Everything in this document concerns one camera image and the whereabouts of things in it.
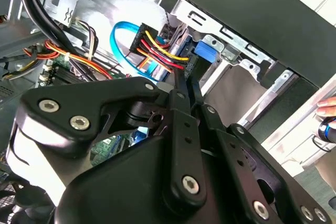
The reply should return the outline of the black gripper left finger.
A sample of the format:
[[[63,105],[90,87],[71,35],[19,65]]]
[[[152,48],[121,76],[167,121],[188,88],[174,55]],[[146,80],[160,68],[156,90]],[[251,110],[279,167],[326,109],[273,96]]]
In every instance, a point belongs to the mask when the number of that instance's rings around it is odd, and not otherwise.
[[[59,205],[69,184],[92,169],[93,144],[140,126],[150,134],[133,146],[154,137],[166,141],[164,200],[174,207],[202,206],[206,189],[200,137],[181,71],[170,89],[132,77],[28,90],[16,112],[7,160],[16,174],[43,188]]]

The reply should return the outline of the person's hand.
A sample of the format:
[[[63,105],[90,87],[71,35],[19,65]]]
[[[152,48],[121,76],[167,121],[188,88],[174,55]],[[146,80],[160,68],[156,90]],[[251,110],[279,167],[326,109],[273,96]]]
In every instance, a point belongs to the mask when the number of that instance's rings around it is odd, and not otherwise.
[[[334,117],[336,115],[336,97],[330,97],[317,103],[316,114],[324,117]]]

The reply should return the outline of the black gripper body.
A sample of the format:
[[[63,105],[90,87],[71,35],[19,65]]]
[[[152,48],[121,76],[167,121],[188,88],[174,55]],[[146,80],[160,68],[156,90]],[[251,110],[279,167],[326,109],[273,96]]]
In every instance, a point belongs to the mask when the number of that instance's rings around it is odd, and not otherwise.
[[[221,160],[202,151],[207,200],[172,212],[162,196],[166,141],[154,137],[84,172],[66,188],[55,223],[247,223]]]

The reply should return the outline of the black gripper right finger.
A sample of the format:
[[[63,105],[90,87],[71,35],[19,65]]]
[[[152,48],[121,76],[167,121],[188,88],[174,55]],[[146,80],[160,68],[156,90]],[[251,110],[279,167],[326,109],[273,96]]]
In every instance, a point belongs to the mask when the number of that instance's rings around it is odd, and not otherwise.
[[[331,223],[326,211],[241,125],[224,127],[204,103],[198,81],[186,82],[192,113],[200,120],[206,149],[214,151],[227,182],[221,201],[233,213],[230,223]]]

